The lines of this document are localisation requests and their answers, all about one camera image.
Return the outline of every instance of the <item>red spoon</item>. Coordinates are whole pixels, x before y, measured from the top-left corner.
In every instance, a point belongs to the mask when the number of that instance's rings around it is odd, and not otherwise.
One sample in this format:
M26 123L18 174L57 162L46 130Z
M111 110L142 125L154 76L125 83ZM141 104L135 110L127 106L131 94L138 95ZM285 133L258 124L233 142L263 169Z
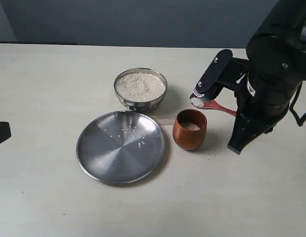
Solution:
M197 96L195 96L194 94L191 94L190 96L190 99L191 98L197 98ZM233 111L233 110L229 110L228 108L226 107L223 107L222 105L219 105L215 100L211 100L209 101L208 103L206 102L203 102L203 106L201 107L196 107L198 109L201 109L201 110L220 110L222 112L226 112L232 116L236 116L236 112Z

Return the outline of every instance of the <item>plate rim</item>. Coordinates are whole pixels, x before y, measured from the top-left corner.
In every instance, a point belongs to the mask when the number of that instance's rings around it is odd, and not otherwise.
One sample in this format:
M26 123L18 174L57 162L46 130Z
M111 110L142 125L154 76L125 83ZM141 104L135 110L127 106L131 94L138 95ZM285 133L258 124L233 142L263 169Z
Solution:
M144 116L145 118L149 119L150 121L152 121L157 127L158 129L160 130L160 134L161 134L161 138L162 138L162 152L161 152L161 155L158 159L158 161L156 162L156 165L154 167L152 167L148 172L146 172L145 174L141 175L140 177L138 178L135 178L135 179L131 179L131 180L127 180L127 181L122 181L122 182L107 182L107 181L104 181L104 180L101 180L99 179L98 177L95 177L94 175L90 174L85 168L84 166L82 165L80 159L79 159L79 155L78 155L78 146L79 146L79 143L80 143L80 140L81 140L81 137L83 135L83 133L85 132L85 130L91 125L93 124L95 121L97 121L98 119L101 119L105 116L108 116L108 115L111 115L111 114L116 114L116 113L133 113L133 114L138 114L140 116ZM101 115L97 118L95 118L94 120L92 120L90 123L88 123L88 125L82 130L82 132L80 133L79 137L78 137L78 140L77 140L77 144L76 144L76 158L78 160L78 163L81 167L81 169L91 178L101 182L101 183L104 183L104 184L108 184L108 185L125 185L125 184L130 184L130 183L133 183L133 182L136 182L144 177L146 177L147 175L149 175L161 162L162 158L164 157L165 155L165 149L166 149L166 139L165 139L165 135L164 135L164 132L161 128L161 126L154 120L152 119L151 117L147 116L147 115L144 115L144 114L141 114L141 113L137 113L137 112L134 112L134 111L131 111L131 110L120 110L120 111L113 111L113 112L109 112L109 113L106 113L104 115Z

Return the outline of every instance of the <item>copper cup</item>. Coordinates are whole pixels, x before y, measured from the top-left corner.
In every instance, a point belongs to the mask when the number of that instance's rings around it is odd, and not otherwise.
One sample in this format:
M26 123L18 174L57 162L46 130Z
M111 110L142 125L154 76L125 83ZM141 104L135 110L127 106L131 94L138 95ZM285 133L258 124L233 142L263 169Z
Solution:
M181 124L193 123L199 130L188 130ZM194 150L204 142L207 132L207 118L198 110L183 110L175 120L173 128L173 138L178 146L185 150Z

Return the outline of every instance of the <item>steel plate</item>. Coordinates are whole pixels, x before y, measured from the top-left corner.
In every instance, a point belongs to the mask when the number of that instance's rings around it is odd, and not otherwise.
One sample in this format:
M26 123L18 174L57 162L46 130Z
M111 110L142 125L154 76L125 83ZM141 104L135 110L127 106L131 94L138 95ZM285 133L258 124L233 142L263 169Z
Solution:
M77 158L92 178L128 184L149 174L161 161L166 141L150 117L118 111L92 121L77 142Z

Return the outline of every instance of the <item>white table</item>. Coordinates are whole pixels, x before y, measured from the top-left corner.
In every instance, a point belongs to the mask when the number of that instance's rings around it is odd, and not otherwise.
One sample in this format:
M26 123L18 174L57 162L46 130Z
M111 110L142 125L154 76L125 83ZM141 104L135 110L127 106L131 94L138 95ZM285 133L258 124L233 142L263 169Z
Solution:
M0 144L0 237L306 236L306 123L288 113L240 156L226 148L234 118L221 112L203 111L199 150L172 139L169 124L192 108L188 97L218 51L0 44L0 121L12 131ZM82 171L76 142L91 120L125 109L113 81L133 67L168 80L151 114L164 124L167 152L146 179L107 186ZM218 101L236 108L230 91ZM297 110L306 111L306 83Z

